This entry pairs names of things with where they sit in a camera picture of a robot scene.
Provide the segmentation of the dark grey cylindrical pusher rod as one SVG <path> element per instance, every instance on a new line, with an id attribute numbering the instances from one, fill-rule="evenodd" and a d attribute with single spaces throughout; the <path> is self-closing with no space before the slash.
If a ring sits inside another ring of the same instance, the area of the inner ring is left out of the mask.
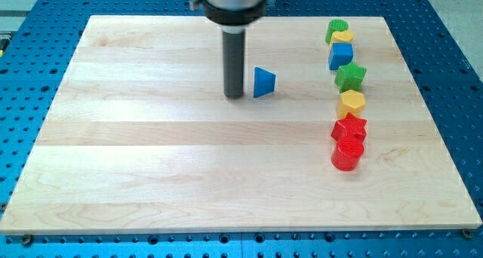
<path id="1" fill-rule="evenodd" d="M 246 26 L 222 26 L 223 93 L 228 99 L 244 94 Z"/>

